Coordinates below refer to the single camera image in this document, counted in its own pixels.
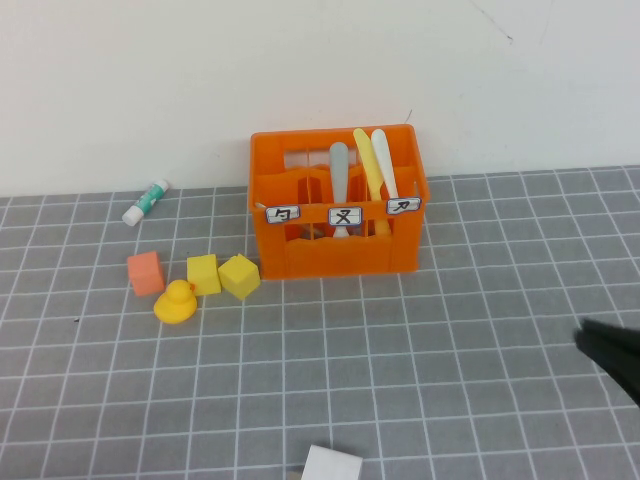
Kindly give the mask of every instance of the black object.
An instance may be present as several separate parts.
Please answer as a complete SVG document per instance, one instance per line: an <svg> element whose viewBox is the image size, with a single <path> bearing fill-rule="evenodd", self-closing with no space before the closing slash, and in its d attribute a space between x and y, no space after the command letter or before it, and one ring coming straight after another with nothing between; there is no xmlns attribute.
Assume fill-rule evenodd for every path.
<svg viewBox="0 0 640 480"><path fill-rule="evenodd" d="M574 332L578 350L596 362L640 407L640 331L589 318Z"/></svg>

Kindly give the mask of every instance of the toy block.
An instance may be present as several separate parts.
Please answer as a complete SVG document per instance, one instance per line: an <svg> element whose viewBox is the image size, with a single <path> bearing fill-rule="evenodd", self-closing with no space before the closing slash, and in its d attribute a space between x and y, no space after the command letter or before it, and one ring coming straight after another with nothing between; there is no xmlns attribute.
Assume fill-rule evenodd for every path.
<svg viewBox="0 0 640 480"><path fill-rule="evenodd" d="M311 445L302 480L359 480L362 458Z"/></svg>
<svg viewBox="0 0 640 480"><path fill-rule="evenodd" d="M196 296L220 293L218 259L215 255L187 258L187 281L195 287Z"/></svg>
<svg viewBox="0 0 640 480"><path fill-rule="evenodd" d="M243 255L231 257L218 269L220 283L238 300L244 300L260 286L258 266Z"/></svg>
<svg viewBox="0 0 640 480"><path fill-rule="evenodd" d="M133 291L138 297L164 290L164 273L157 252L141 253L127 258L127 269Z"/></svg>

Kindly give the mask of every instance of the white wall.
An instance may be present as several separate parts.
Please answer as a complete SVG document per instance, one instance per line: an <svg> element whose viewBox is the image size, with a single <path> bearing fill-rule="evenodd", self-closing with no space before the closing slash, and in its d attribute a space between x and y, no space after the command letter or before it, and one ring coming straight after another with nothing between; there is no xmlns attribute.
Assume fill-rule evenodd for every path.
<svg viewBox="0 0 640 480"><path fill-rule="evenodd" d="M0 0L0 194L246 184L253 132L410 111L430 175L640 162L636 0L474 1Z"/></svg>

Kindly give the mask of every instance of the glue stick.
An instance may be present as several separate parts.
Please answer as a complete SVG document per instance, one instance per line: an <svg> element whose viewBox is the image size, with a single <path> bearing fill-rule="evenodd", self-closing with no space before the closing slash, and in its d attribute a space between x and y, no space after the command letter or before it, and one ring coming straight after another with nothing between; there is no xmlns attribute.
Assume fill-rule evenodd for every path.
<svg viewBox="0 0 640 480"><path fill-rule="evenodd" d="M162 198L164 192L167 190L169 190L169 184L165 180L158 180L156 183L151 185L149 190L144 192L138 201L129 207L129 210L122 215L124 223L133 227L136 223L142 220L142 217L151 210L151 207L153 207L158 199Z"/></svg>

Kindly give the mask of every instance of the orange plastic crate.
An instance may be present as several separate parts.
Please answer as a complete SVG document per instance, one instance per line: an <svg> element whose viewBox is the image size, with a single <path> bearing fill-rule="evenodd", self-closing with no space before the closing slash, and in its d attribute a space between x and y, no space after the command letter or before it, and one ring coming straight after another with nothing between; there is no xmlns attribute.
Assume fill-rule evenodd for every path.
<svg viewBox="0 0 640 480"><path fill-rule="evenodd" d="M415 132L411 125L367 127L364 131L370 136L376 128L384 130L387 136L399 196L420 199L415 211L388 213L389 195L384 186L382 201L370 200L364 169L355 153L352 128L256 133L251 137L249 211L253 216L263 278L417 270L429 189ZM345 143L355 159L349 168L347 202L342 204L333 203L328 165L328 151L335 142ZM313 159L318 155L327 160L314 165ZM289 165L286 158L298 159L298 166ZM283 223L270 223L267 209L259 205L267 209L298 206L299 216ZM362 224L350 227L348 238L333 238L330 209L346 207L361 208ZM389 221L391 235L375 235L373 221L378 219Z"/></svg>

